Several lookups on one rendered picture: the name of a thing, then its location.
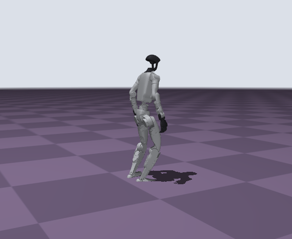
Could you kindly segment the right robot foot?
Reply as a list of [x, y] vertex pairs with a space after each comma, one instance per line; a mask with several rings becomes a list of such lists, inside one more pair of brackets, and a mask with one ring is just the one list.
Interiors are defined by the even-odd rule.
[[136, 179], [137, 182], [145, 182], [145, 181], [156, 181], [155, 179], [148, 179], [148, 178], [145, 178], [144, 180], [140, 180], [140, 179]]

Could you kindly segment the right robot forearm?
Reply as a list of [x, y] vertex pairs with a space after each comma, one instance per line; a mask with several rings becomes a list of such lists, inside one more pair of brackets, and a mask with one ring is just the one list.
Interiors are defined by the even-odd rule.
[[154, 105], [155, 105], [155, 108], [156, 108], [156, 112], [157, 112], [157, 114], [161, 115], [161, 118], [163, 118], [165, 116], [165, 114], [164, 114], [162, 106], [161, 106], [159, 93], [156, 93], [155, 97], [156, 97], [156, 100], [154, 101]]

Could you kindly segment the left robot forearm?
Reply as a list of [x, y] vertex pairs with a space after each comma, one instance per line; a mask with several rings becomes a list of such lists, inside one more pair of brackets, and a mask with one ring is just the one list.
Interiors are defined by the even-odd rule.
[[133, 108], [135, 113], [136, 113], [136, 111], [138, 109], [136, 100], [137, 100], [136, 97], [133, 98], [133, 97], [130, 96], [131, 105], [132, 105], [132, 108]]

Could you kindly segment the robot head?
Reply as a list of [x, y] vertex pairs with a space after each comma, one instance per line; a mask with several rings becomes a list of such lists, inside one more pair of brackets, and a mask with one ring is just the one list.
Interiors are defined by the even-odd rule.
[[[157, 66], [158, 66], [158, 62], [160, 62], [159, 57], [157, 57], [156, 55], [148, 55], [146, 57], [146, 61], [149, 61], [150, 64], [152, 64], [152, 68], [148, 68], [144, 73], [151, 72], [151, 71], [156, 71]], [[155, 68], [154, 68], [154, 64], [156, 64]]]

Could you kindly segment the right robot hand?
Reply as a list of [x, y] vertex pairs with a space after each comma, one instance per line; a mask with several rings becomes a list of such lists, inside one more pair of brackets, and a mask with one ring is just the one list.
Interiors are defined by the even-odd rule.
[[158, 117], [159, 117], [159, 120], [161, 121], [160, 122], [160, 126], [161, 126], [160, 133], [163, 133], [163, 132], [165, 132], [167, 130], [168, 124], [167, 124], [167, 122], [165, 120], [165, 117], [161, 118], [161, 115], [160, 114], [158, 114]]

